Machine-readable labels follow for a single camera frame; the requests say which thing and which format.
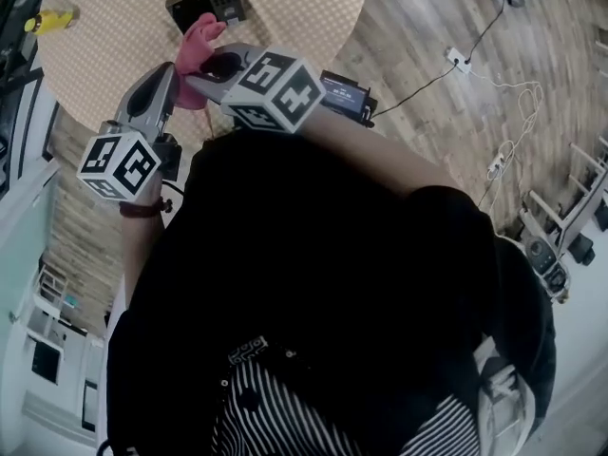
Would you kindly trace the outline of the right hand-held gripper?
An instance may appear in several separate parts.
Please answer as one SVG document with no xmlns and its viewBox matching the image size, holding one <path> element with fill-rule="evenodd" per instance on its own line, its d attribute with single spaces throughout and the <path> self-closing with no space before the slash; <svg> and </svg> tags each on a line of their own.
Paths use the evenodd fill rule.
<svg viewBox="0 0 608 456">
<path fill-rule="evenodd" d="M 326 95 L 306 59 L 282 47 L 245 43 L 216 48 L 185 82 L 246 127 L 288 134 L 298 131 Z"/>
</svg>

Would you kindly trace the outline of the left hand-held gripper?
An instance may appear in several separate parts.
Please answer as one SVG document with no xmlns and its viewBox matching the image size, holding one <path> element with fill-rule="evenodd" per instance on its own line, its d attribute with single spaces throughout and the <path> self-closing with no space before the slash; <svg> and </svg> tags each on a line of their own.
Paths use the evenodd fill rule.
<svg viewBox="0 0 608 456">
<path fill-rule="evenodd" d="M 182 148 L 165 131 L 179 91 L 175 65 L 146 72 L 121 99 L 114 118 L 89 140 L 77 178 L 105 200 L 136 200 L 152 176 L 178 177 Z"/>
</svg>

